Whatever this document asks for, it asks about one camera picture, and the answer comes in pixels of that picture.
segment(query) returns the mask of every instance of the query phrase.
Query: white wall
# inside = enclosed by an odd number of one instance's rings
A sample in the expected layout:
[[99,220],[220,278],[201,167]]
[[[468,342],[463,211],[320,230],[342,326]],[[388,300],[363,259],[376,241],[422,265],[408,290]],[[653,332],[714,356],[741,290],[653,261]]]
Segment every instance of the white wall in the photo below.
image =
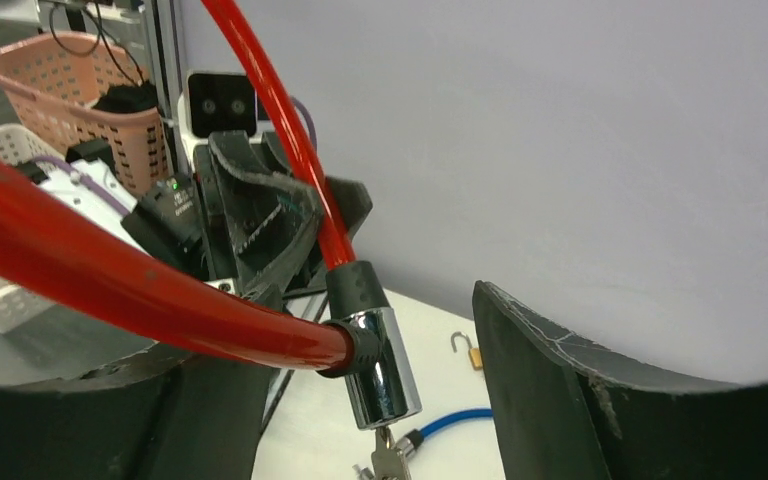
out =
[[[200,2],[192,68],[239,70]],[[768,378],[768,0],[241,0],[388,286]],[[402,321],[422,321],[403,318]]]

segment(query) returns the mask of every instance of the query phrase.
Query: white tabletop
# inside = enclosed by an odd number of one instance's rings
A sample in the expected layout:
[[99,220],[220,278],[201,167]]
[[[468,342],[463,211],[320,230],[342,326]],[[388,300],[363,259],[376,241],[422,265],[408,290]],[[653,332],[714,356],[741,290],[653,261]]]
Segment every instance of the white tabletop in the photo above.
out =
[[[192,164],[193,149],[203,142],[189,132],[183,97],[176,110]],[[387,296],[423,404],[422,413],[394,425],[393,435],[399,438],[458,410],[489,407],[484,374],[472,369],[465,348],[454,353],[450,344],[452,333],[461,331],[478,346],[474,323],[395,292]],[[374,447],[373,433],[355,425],[344,381],[296,372],[260,441],[252,480],[353,479],[352,465],[371,466]],[[465,422],[435,435],[409,466],[415,480],[505,478],[489,420]]]

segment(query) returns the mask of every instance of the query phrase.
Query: red cable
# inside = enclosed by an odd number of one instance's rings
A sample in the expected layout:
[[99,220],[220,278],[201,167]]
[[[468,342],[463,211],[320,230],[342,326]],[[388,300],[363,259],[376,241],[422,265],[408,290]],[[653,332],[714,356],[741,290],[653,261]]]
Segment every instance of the red cable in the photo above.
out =
[[319,247],[325,265],[330,270],[354,261],[352,242],[325,181],[316,151],[257,36],[234,0],[202,0],[202,3],[237,54],[266,113],[275,124],[275,132],[290,158],[296,178],[319,193],[325,208],[325,219],[319,231]]
[[107,234],[0,162],[0,276],[99,320],[264,365],[342,366],[350,340],[202,284]]

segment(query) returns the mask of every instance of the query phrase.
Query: white basket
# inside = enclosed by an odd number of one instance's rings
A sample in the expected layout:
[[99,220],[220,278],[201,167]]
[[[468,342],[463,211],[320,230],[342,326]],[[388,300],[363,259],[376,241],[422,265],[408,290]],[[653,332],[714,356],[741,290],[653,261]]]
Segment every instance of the white basket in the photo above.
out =
[[[8,165],[41,155],[63,158],[57,150],[19,124],[0,126],[0,159]],[[0,277],[0,333],[8,332],[54,305]]]

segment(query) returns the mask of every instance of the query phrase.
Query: pink basket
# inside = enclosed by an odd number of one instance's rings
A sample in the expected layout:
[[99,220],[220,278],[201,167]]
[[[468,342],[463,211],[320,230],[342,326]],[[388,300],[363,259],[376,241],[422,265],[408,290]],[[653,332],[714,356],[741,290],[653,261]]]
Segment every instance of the pink basket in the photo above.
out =
[[[58,33],[57,38],[78,52],[96,41],[95,35],[75,32]],[[138,80],[127,53],[111,47],[119,65]],[[157,109],[114,114],[91,108],[111,85],[128,83],[103,43],[87,57],[67,53],[51,34],[0,48],[0,88],[22,124],[63,154],[72,145],[103,138],[113,147],[116,177],[132,194],[141,195],[169,177]]]

